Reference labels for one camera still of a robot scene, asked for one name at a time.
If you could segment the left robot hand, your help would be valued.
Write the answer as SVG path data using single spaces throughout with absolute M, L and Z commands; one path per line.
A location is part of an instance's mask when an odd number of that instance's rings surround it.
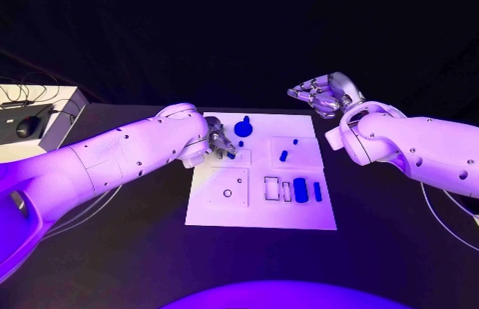
M 224 134 L 222 124 L 219 119 L 214 116 L 204 117 L 206 122 L 206 140 L 208 140 L 208 148 L 212 152 L 217 150 L 235 155 L 235 147 L 231 141 L 227 139 Z

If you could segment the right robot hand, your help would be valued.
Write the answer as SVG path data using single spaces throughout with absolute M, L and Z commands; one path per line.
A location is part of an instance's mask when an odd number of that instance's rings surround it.
M 337 71 L 301 82 L 287 95 L 306 102 L 323 119 L 333 118 L 337 111 L 345 114 L 366 101 L 352 80 Z

